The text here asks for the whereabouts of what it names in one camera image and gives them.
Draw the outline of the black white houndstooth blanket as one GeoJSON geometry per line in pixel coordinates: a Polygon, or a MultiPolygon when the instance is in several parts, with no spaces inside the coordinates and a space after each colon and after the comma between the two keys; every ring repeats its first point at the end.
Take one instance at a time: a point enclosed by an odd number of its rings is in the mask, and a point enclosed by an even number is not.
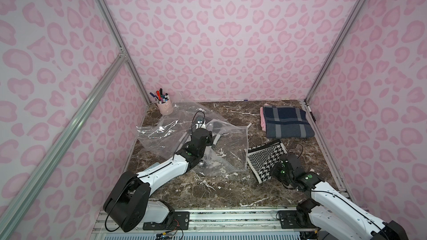
{"type": "Polygon", "coordinates": [[[281,140],[249,148],[247,161],[259,184],[271,178],[270,170],[279,162],[280,156],[286,153],[281,140]]]}

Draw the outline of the clear plastic vacuum bag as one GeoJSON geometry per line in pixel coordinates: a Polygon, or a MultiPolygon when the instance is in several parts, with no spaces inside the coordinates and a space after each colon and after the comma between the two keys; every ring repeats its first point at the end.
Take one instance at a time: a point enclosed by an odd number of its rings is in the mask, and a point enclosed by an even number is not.
{"type": "Polygon", "coordinates": [[[155,126],[137,128],[145,150],[164,159],[184,156],[189,169],[205,176],[246,170],[248,128],[235,126],[195,102],[172,104],[155,126]]]}

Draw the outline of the dark blue striped blanket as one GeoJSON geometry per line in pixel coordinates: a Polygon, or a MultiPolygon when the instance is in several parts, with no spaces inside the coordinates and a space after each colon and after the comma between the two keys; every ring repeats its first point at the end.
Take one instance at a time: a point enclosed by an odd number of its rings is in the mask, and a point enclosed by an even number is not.
{"type": "Polygon", "coordinates": [[[267,138],[311,138],[315,136],[315,132],[307,120],[306,112],[301,108],[263,106],[262,117],[267,138]]]}

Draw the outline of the pink fluffy blanket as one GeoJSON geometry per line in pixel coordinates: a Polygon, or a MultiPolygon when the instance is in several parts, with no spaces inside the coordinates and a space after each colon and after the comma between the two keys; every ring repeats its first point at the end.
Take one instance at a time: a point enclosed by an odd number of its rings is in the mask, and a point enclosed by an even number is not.
{"type": "Polygon", "coordinates": [[[260,126],[261,130],[266,132],[266,121],[265,121],[265,115],[264,115],[264,108],[260,107],[260,126]]]}

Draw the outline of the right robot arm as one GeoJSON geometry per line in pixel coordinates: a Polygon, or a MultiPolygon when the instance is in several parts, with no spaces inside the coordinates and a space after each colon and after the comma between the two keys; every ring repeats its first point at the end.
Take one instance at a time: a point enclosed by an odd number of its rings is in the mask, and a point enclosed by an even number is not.
{"type": "Polygon", "coordinates": [[[270,170],[272,177],[307,199],[294,214],[280,219],[297,228],[319,228],[337,240],[406,240],[405,229],[395,221],[385,222],[351,202],[315,172],[307,172],[299,157],[283,154],[270,170]]]}

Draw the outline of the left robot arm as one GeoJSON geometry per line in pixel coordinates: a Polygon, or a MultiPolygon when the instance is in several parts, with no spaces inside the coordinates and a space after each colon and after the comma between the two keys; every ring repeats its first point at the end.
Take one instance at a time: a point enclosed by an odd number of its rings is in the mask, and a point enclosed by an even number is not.
{"type": "Polygon", "coordinates": [[[174,178],[186,174],[202,160],[207,147],[213,145],[205,122],[194,122],[190,140],[165,162],[139,172],[123,173],[103,204],[107,217],[120,230],[130,232],[140,223],[154,223],[164,228],[176,225],[175,210],[164,201],[150,201],[151,195],[174,178]]]}

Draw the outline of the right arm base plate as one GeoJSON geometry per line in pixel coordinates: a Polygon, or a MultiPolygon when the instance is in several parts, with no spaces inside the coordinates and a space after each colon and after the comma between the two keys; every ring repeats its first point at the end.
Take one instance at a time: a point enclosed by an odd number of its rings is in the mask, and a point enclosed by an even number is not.
{"type": "Polygon", "coordinates": [[[278,211],[276,219],[280,222],[282,229],[315,229],[308,214],[303,211],[290,210],[278,211]]]}

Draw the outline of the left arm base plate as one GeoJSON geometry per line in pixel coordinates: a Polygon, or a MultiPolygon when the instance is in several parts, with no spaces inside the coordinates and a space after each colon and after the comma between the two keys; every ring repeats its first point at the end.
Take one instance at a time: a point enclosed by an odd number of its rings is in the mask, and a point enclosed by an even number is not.
{"type": "Polygon", "coordinates": [[[160,223],[146,222],[143,224],[144,231],[160,231],[160,230],[188,230],[190,222],[190,212],[177,211],[170,213],[164,221],[160,223]]]}

